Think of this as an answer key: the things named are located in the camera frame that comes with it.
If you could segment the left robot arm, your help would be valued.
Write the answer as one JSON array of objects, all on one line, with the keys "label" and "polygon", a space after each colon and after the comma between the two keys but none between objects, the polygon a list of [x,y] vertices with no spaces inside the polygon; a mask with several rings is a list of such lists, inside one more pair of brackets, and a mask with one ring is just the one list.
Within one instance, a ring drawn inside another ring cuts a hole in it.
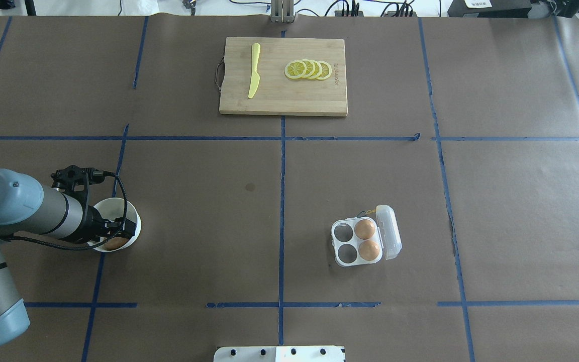
[{"label": "left robot arm", "polygon": [[2,253],[11,241],[27,241],[61,250],[88,250],[108,234],[107,222],[89,205],[89,187],[109,177],[105,171],[71,165],[55,171],[46,186],[34,177],[0,168],[0,346],[30,325]]}]

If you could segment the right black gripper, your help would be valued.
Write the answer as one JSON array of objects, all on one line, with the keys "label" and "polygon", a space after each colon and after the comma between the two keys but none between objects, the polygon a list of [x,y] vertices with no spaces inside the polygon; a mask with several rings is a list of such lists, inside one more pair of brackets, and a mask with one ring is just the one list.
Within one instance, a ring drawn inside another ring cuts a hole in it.
[{"label": "right black gripper", "polygon": [[88,208],[87,220],[83,225],[82,240],[85,243],[99,244],[115,237],[135,236],[135,218],[124,208]]}]

